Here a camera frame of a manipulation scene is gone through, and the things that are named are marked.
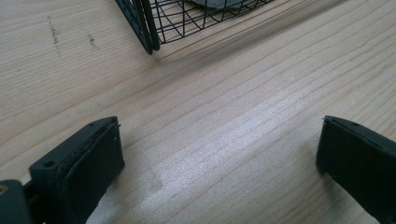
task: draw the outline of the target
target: light wooden surface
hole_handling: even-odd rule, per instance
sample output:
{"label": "light wooden surface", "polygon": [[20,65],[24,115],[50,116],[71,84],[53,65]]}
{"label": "light wooden surface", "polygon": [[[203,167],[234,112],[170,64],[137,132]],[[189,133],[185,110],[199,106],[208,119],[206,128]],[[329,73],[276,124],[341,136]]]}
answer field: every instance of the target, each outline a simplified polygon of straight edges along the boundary
{"label": "light wooden surface", "polygon": [[0,2],[0,179],[117,115],[89,223],[375,223],[315,166],[325,115],[396,140],[396,1],[287,1],[148,56],[111,0]]}

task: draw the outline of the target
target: screw hole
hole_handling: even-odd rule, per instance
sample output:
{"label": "screw hole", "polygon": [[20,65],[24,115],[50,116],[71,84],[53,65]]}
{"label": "screw hole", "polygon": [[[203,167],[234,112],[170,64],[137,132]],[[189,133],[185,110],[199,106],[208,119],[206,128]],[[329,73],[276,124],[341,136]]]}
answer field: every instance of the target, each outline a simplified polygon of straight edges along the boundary
{"label": "screw hole", "polygon": [[7,185],[0,185],[0,195],[3,195],[8,190]]}
{"label": "screw hole", "polygon": [[46,161],[46,163],[43,164],[44,167],[50,168],[55,165],[55,161]]}

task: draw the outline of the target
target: metal wire grid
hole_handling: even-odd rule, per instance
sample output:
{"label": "metal wire grid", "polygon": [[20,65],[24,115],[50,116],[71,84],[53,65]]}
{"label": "metal wire grid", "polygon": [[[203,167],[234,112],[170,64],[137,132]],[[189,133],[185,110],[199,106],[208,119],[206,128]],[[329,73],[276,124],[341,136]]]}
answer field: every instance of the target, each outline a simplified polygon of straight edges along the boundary
{"label": "metal wire grid", "polygon": [[188,35],[249,13],[275,0],[240,0],[224,7],[206,7],[191,0],[116,0],[148,54],[161,44],[177,41]]}
{"label": "metal wire grid", "polygon": [[255,0],[246,4],[247,1],[228,4],[225,0],[224,7],[218,9],[186,0],[154,0],[150,7],[160,43],[165,44],[193,35],[219,22],[244,15],[274,0]]}

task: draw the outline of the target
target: black wire basket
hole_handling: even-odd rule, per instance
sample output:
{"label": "black wire basket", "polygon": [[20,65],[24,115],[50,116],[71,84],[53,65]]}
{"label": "black wire basket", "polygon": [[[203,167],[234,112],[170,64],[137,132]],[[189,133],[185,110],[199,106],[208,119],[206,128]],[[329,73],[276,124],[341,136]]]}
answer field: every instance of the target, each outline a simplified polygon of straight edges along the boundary
{"label": "black wire basket", "polygon": [[148,54],[275,0],[116,0]]}

